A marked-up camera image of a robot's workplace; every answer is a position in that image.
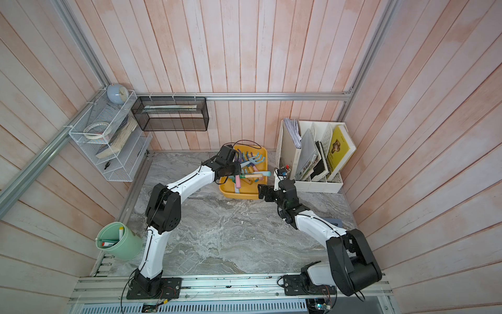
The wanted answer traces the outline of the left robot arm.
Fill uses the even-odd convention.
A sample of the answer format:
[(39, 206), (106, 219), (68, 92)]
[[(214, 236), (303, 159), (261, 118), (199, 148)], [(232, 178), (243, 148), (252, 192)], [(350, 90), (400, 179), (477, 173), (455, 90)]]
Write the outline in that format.
[(182, 203), (202, 187), (223, 177), (241, 174), (232, 144), (202, 162), (197, 170), (170, 184), (157, 184), (150, 195), (145, 215), (147, 240), (143, 258), (132, 273), (128, 299), (155, 298), (162, 294), (163, 255), (171, 232), (181, 221)]

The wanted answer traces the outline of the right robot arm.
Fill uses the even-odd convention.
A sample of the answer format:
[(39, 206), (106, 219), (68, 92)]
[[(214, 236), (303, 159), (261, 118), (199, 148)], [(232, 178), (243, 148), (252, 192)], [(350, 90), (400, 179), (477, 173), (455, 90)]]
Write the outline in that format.
[(276, 203), (284, 222), (311, 236), (327, 251), (327, 261), (312, 262), (299, 275), (282, 277), (285, 294), (316, 294), (320, 289), (329, 293), (337, 289), (352, 296), (383, 278), (364, 234), (358, 229), (337, 227), (303, 205), (293, 180), (283, 179), (277, 187), (259, 184), (258, 197)]

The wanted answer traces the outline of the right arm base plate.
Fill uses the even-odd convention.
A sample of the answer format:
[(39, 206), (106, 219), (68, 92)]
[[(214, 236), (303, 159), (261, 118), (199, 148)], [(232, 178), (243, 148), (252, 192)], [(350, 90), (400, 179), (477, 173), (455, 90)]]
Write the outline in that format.
[(284, 289), (286, 296), (326, 295), (335, 296), (335, 286), (315, 285), (305, 274), (284, 275), (278, 280), (278, 285)]

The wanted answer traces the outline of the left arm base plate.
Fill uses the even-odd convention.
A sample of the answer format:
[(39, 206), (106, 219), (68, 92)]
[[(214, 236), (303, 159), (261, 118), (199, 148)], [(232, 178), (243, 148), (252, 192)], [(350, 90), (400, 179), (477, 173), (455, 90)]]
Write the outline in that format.
[(182, 278), (155, 278), (151, 281), (145, 278), (133, 278), (127, 290), (127, 300), (161, 299), (172, 300), (180, 296)]

